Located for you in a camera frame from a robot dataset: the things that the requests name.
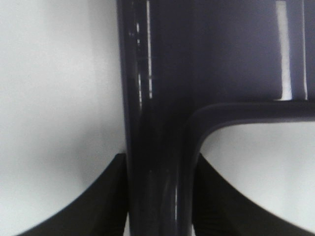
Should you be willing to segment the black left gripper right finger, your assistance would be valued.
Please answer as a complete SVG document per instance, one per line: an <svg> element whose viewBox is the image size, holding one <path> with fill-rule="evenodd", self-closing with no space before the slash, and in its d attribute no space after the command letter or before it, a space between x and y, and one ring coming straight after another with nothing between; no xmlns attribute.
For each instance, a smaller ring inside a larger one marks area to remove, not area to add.
<svg viewBox="0 0 315 236"><path fill-rule="evenodd" d="M197 236L311 236L258 206L200 155L193 184L192 224Z"/></svg>

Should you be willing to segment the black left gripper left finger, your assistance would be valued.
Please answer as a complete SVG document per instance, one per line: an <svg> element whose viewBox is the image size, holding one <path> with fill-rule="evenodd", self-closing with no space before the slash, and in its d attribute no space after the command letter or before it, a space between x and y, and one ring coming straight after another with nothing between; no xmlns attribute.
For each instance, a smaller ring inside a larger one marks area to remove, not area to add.
<svg viewBox="0 0 315 236"><path fill-rule="evenodd" d="M117 154L71 204L24 236L122 236L128 212L126 155Z"/></svg>

